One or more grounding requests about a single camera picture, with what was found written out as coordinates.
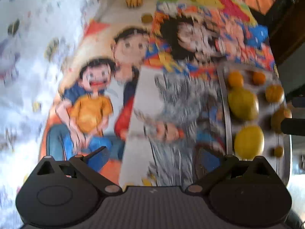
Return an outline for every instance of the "red sleeve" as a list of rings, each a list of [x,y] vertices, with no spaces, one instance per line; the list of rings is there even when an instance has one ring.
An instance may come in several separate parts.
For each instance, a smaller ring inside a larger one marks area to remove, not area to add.
[[[125,107],[121,110],[121,113],[115,122],[114,132],[118,137],[120,137],[122,130],[128,130],[130,118],[132,116],[133,101],[134,97],[132,96],[126,103]]]

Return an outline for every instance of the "wall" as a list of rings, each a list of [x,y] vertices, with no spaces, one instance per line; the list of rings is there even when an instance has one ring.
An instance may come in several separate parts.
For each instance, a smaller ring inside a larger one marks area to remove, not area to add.
[[[305,44],[278,66],[285,94],[305,84]]]

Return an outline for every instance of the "printed picture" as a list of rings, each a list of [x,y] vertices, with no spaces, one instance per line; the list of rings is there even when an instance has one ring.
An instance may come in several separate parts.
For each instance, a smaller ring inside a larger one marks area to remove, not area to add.
[[[166,4],[168,7],[164,2],[157,5],[152,30],[168,44],[174,61],[209,67],[226,59],[273,70],[274,58],[265,26],[248,25],[217,9]]]
[[[131,116],[131,123],[119,179],[122,187],[186,188],[211,171],[209,164],[219,164],[205,163],[204,149],[226,154],[217,81],[142,67],[134,105],[125,115]]]
[[[88,166],[118,183],[139,71],[146,58],[149,30],[143,26],[92,23],[54,100],[41,145],[41,157],[92,157]]]

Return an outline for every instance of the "open mouth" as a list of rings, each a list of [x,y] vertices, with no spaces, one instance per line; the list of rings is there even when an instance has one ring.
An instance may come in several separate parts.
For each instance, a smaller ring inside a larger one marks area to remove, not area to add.
[[[105,85],[106,83],[107,83],[107,80],[105,80],[105,81],[100,81],[100,82],[97,82],[97,81],[91,81],[91,82],[89,82],[90,86]]]

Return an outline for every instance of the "yellow fruit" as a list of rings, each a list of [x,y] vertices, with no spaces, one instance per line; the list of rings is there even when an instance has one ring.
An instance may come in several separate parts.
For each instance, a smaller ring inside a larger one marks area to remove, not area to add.
[[[235,154],[244,160],[252,160],[264,151],[264,133],[259,126],[247,126],[240,130],[234,140]]]
[[[244,78],[239,71],[232,71],[228,76],[228,83],[232,88],[243,87]]]
[[[285,118],[292,118],[292,113],[289,108],[280,108],[271,117],[271,128],[276,133],[282,133],[281,122]]]
[[[251,121],[257,118],[259,105],[255,94],[244,88],[236,88],[229,92],[229,107],[239,119]]]
[[[279,102],[284,101],[284,89],[281,85],[270,85],[265,92],[267,102]]]
[[[262,72],[253,72],[253,83],[255,85],[263,85],[266,82],[266,76]]]
[[[274,156],[277,158],[281,158],[284,156],[284,147],[283,146],[277,146],[274,149]]]

